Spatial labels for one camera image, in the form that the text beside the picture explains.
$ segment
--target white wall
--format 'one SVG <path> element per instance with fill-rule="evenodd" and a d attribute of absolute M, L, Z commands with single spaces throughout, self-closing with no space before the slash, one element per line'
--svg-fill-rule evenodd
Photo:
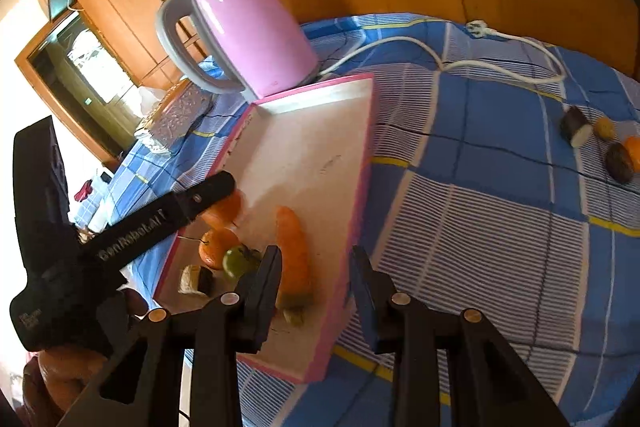
<path fill-rule="evenodd" d="M 7 372 L 22 373 L 25 350 L 9 318 L 9 303 L 26 283 L 14 226 L 12 151 L 20 129 L 51 114 L 49 108 L 22 76 L 15 57 L 47 23 L 37 0 L 0 0 L 0 387 Z M 54 116 L 54 126 L 65 163 L 69 192 L 77 192 L 91 178 L 100 162 Z"/>

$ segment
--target green lime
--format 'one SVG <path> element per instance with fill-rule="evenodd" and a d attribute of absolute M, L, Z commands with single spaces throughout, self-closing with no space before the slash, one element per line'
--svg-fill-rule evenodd
<path fill-rule="evenodd" d="M 258 266 L 260 260 L 253 257 L 244 245 L 227 250 L 222 260 L 222 267 L 232 279 L 240 279 L 245 273 L 257 270 Z"/>

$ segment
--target carrot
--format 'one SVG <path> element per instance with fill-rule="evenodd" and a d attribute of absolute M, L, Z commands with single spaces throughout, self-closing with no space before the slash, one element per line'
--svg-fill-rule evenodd
<path fill-rule="evenodd" d="M 290 324 L 302 322 L 302 310 L 311 304 L 313 288 L 305 233 L 288 206 L 276 208 L 276 244 L 282 252 L 282 277 L 276 308 L 285 311 Z"/>

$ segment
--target orange fruit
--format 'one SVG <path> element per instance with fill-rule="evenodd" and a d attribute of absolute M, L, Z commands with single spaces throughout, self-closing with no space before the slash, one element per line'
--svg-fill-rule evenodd
<path fill-rule="evenodd" d="M 200 217 L 212 229 L 226 229 L 234 223 L 242 209 L 242 192 L 236 188 L 230 196 L 212 204 Z"/>
<path fill-rule="evenodd" d="M 640 136 L 630 136 L 624 145 L 634 163 L 634 171 L 640 172 Z"/>
<path fill-rule="evenodd" d="M 212 229 L 205 232 L 198 247 L 202 262 L 214 270 L 222 270 L 222 260 L 227 250 L 240 245 L 238 236 L 229 229 Z"/>

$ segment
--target kettle handle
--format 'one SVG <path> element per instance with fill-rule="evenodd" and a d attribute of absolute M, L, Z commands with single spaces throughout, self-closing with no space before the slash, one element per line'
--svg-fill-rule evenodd
<path fill-rule="evenodd" d="M 193 17 L 195 11 L 193 0 L 166 0 L 162 3 L 156 14 L 156 34 L 162 47 L 182 73 L 186 74 L 189 80 L 200 89 L 215 93 L 241 92 L 245 88 L 238 80 L 213 78 L 201 70 L 196 60 L 191 57 L 187 48 L 182 44 L 182 39 L 178 36 L 175 25 L 183 17 Z"/>

